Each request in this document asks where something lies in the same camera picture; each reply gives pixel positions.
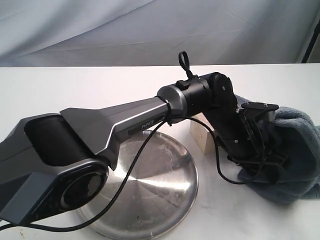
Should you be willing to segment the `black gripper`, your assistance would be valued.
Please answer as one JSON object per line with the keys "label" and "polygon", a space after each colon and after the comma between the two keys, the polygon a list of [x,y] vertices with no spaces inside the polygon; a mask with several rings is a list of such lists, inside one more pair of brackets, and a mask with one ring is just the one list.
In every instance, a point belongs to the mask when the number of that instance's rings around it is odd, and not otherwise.
{"label": "black gripper", "polygon": [[264,177],[270,184],[276,184],[281,174],[288,168],[288,156],[269,145],[263,138],[263,130],[258,126],[260,121],[270,121],[269,114],[274,111],[242,109],[240,119],[246,131],[245,145],[249,147],[246,156],[232,161],[245,169],[255,180]]}

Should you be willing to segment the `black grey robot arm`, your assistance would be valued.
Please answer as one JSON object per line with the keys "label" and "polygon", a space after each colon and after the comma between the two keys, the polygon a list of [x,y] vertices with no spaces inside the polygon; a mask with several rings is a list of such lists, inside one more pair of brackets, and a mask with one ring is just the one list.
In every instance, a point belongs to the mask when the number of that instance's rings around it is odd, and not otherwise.
{"label": "black grey robot arm", "polygon": [[0,144],[0,218],[24,226],[84,206],[117,167],[121,143],[199,113],[231,160],[250,169],[283,164],[258,127],[274,120],[276,104],[238,103],[231,80],[218,72],[187,77],[152,98],[21,119]]}

